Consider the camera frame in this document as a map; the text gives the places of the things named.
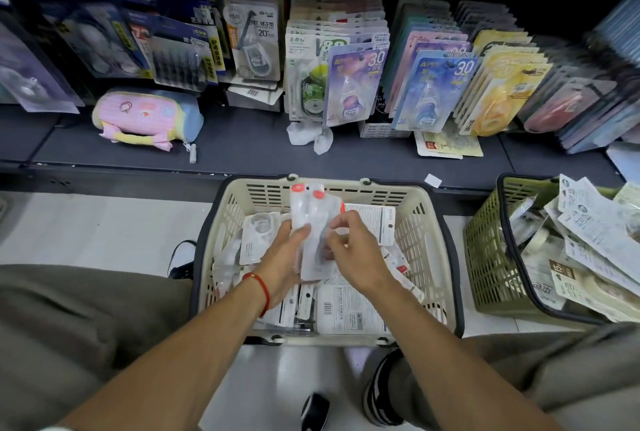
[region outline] crumpled plastic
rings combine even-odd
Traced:
[[[314,142],[314,152],[318,155],[328,152],[333,143],[331,128],[323,128],[321,123],[315,121],[292,121],[287,127],[287,133],[289,141],[294,146]]]

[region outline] white tile floor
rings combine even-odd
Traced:
[[[166,275],[173,248],[197,239],[211,204],[69,194],[0,193],[0,264],[87,266]],[[461,268],[465,336],[563,329],[476,311],[465,265],[465,217],[445,217]],[[200,423],[204,431],[298,429],[314,391],[329,397],[326,431],[373,430],[359,408],[364,380],[383,351],[244,346]],[[415,429],[410,425],[399,430]]]

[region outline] plush pencil case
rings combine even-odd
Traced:
[[[113,143],[153,145],[168,152],[172,140],[193,143],[204,123],[197,99],[186,93],[143,89],[112,89],[92,113],[100,136]]]

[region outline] red string bracelet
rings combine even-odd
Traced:
[[[264,284],[264,281],[262,281],[262,278],[260,276],[258,276],[257,274],[247,273],[242,277],[242,280],[244,281],[248,277],[254,277],[255,279],[258,280],[258,282],[260,283],[260,286],[262,287],[262,290],[264,290],[264,296],[267,297],[267,303],[264,304],[264,309],[262,310],[262,313],[260,314],[260,318],[262,318],[264,316],[264,314],[267,313],[267,310],[269,309],[269,303],[271,302],[271,297],[269,296],[269,290],[267,289],[267,285]]]

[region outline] black shelf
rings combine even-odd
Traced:
[[[212,178],[233,174],[284,175],[359,180],[378,178],[422,182],[429,173],[443,187],[492,190],[496,178],[512,170],[497,137],[481,140],[484,157],[464,160],[420,157],[413,137],[361,139],[357,126],[333,130],[333,145],[316,155],[313,144],[292,146],[284,113],[213,105],[202,109],[205,124],[196,140],[198,161],[179,142],[171,152],[148,146],[111,143],[99,135],[90,113],[65,116],[33,157],[31,167],[86,168],[199,173]]]
[[[587,177],[601,187],[621,187],[625,181],[611,160],[599,151],[567,155],[551,135],[499,134],[515,173],[556,177],[561,173],[578,180]]]
[[[28,113],[18,105],[0,105],[0,168],[27,163],[59,119],[58,113]]]

